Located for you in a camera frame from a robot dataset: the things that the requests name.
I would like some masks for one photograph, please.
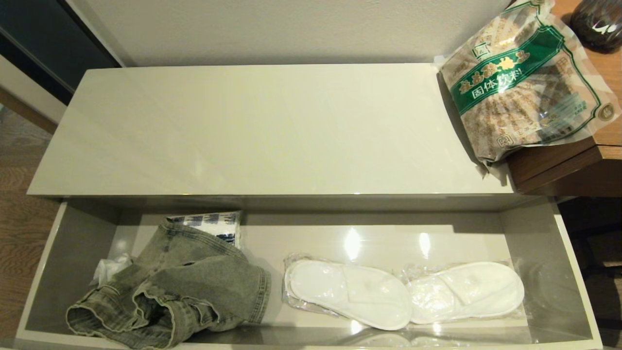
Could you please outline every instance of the food package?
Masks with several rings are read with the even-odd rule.
[[[169,216],[172,222],[184,226],[191,226],[208,234],[214,235],[236,248],[241,246],[239,225],[242,218],[241,211],[212,212],[207,214],[193,214]]]
[[[519,0],[440,68],[476,157],[582,140],[620,114],[553,1]]]

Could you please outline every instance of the disposable slipper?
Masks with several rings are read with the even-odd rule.
[[[514,311],[525,296],[521,278],[494,262],[460,265],[410,282],[414,323],[493,317]]]
[[[393,331],[410,321],[410,294],[384,271],[317,260],[299,260],[287,269],[285,288],[294,297],[369,326]]]

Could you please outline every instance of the cabinet top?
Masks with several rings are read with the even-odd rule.
[[[90,70],[29,194],[512,193],[482,178],[439,81],[431,64]]]

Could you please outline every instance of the denim jeans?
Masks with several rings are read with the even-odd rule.
[[[77,334],[166,349],[203,329],[259,323],[270,276],[233,245],[165,221],[134,264],[67,310]]]

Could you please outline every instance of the dark bottle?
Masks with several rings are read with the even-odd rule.
[[[570,27],[588,47],[609,52],[622,46],[622,0],[583,0]]]

